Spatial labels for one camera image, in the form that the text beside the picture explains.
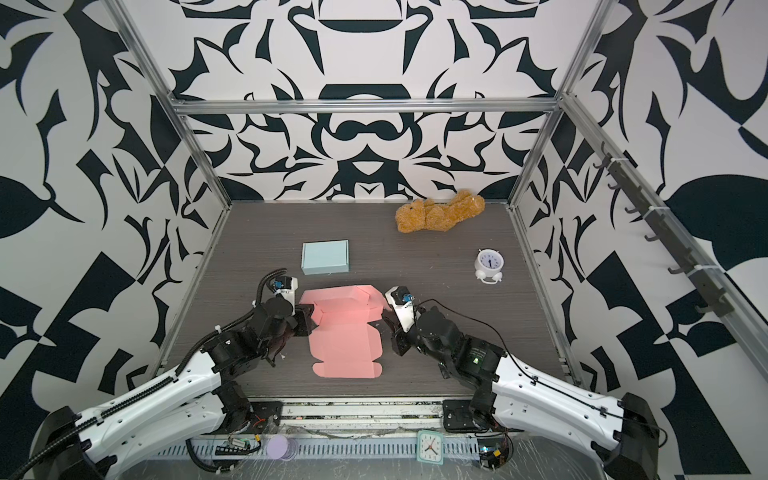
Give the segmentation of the pink paper box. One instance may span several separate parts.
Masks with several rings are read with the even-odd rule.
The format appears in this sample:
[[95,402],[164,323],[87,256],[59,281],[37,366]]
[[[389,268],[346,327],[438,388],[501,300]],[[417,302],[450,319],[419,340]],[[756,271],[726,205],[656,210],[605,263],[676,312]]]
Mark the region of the pink paper box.
[[309,335],[313,372],[321,378],[375,379],[382,374],[380,332],[372,325],[389,309],[371,285],[307,290],[300,302],[314,307]]

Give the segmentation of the light blue paper box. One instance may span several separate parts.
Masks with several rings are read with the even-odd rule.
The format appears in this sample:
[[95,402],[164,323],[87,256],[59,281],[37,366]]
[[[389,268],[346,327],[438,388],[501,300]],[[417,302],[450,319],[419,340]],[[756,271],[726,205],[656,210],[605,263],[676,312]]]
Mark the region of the light blue paper box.
[[350,270],[347,240],[307,242],[302,245],[301,269],[305,275],[329,275]]

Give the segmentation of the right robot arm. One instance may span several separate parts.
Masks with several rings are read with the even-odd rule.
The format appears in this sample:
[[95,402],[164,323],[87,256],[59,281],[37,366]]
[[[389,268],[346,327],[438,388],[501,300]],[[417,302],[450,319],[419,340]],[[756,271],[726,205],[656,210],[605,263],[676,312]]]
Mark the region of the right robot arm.
[[655,479],[667,438],[648,402],[581,389],[539,371],[506,349],[465,334],[438,308],[394,306],[382,314],[392,348],[434,359],[441,375],[473,393],[468,410],[483,430],[522,430],[598,462],[612,479]]

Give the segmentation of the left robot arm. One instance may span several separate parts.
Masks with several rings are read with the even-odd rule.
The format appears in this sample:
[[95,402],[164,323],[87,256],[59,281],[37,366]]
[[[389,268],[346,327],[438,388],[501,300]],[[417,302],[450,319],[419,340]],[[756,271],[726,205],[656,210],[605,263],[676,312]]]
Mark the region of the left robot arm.
[[274,365],[289,339],[315,327],[314,308],[297,302],[298,289],[286,269],[268,273],[251,309],[198,340],[177,366],[95,407],[50,414],[11,478],[115,479],[179,442],[244,431],[255,413],[238,378]]

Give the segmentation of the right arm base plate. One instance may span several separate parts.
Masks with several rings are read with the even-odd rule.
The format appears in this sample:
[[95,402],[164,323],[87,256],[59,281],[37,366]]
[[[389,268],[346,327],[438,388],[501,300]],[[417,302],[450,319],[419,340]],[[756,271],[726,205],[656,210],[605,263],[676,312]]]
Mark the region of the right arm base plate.
[[449,433],[484,433],[498,429],[493,407],[470,399],[444,400],[442,426]]

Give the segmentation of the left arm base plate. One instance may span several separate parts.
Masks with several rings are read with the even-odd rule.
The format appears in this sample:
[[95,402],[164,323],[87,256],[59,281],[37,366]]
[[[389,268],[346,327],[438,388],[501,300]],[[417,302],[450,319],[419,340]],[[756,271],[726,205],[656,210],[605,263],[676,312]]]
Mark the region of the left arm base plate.
[[251,403],[246,421],[232,432],[232,435],[262,435],[276,433],[282,422],[284,403],[278,400]]

